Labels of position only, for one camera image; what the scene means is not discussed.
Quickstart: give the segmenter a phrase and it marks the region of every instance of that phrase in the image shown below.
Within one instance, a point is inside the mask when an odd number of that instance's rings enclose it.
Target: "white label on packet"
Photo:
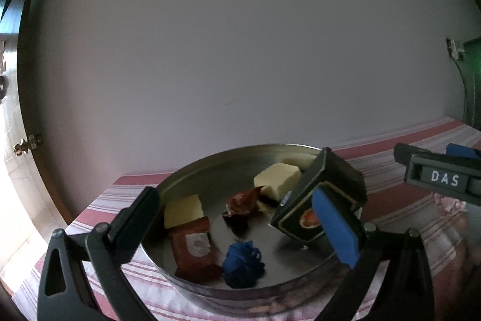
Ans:
[[[194,257],[204,257],[210,253],[210,243],[207,233],[186,234],[188,252]]]

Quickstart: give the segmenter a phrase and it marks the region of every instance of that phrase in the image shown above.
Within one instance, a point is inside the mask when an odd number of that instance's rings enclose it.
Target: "brass door handle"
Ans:
[[[16,156],[20,157],[23,153],[28,154],[28,150],[36,149],[38,146],[43,144],[42,134],[29,135],[28,141],[22,139],[20,143],[14,146],[14,153]]]

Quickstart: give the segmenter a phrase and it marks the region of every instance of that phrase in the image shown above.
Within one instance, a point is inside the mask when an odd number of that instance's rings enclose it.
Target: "striped tablecloth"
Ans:
[[[362,215],[363,221],[373,221],[386,231],[404,232],[409,227],[420,230],[431,267],[436,314],[439,318],[453,305],[464,283],[467,248],[466,241],[456,229],[456,225],[459,225],[462,218],[465,221],[465,217],[456,209],[449,214],[440,214],[439,203],[436,203],[439,198],[425,190],[403,184],[405,168],[394,162],[393,158],[393,148],[398,142],[443,153],[448,143],[481,148],[481,132],[459,121],[442,118],[335,148],[338,155],[364,173],[369,195]],[[98,222],[111,222],[122,208],[128,207],[135,200],[146,185],[156,186],[168,175],[169,173],[159,173],[119,178],[78,216],[67,228],[67,233],[86,232],[92,230]],[[13,296],[18,308],[32,321],[37,319],[41,269],[42,260],[35,265]],[[85,269],[100,308],[112,319],[118,319],[99,285],[92,265],[85,263]],[[185,300],[158,272],[141,249],[136,252],[131,263],[122,266],[122,270],[157,319],[217,321],[229,318],[206,312]],[[378,272],[359,308],[357,318],[369,312],[382,281],[382,272]],[[309,303],[269,319],[313,319],[329,301],[341,280],[340,274],[324,286]]]

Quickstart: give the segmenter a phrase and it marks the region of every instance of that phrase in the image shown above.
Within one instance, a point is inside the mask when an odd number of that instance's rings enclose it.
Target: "yellow sponge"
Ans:
[[[164,226],[166,229],[170,229],[203,216],[204,212],[202,211],[199,195],[188,196],[167,203],[164,211]]]
[[[297,166],[287,163],[274,163],[254,178],[254,186],[261,187],[261,194],[278,202],[301,178]]]

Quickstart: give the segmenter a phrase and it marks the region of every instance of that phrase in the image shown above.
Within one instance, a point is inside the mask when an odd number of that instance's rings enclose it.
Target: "metal bowl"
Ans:
[[[165,235],[163,211],[167,202],[198,194],[204,214],[211,222],[213,245],[222,264],[236,237],[221,217],[225,201],[253,187],[254,177],[276,162],[309,167],[319,149],[289,144],[242,147],[211,155],[183,167],[158,187],[161,208],[142,246],[160,272],[182,296],[215,313],[234,317],[262,317],[294,308],[314,296],[338,264],[325,236],[307,248],[268,225],[270,217],[258,213],[249,220],[245,241],[253,240],[262,252],[266,273],[250,289],[235,290],[223,281],[205,286],[174,276],[176,263]]]

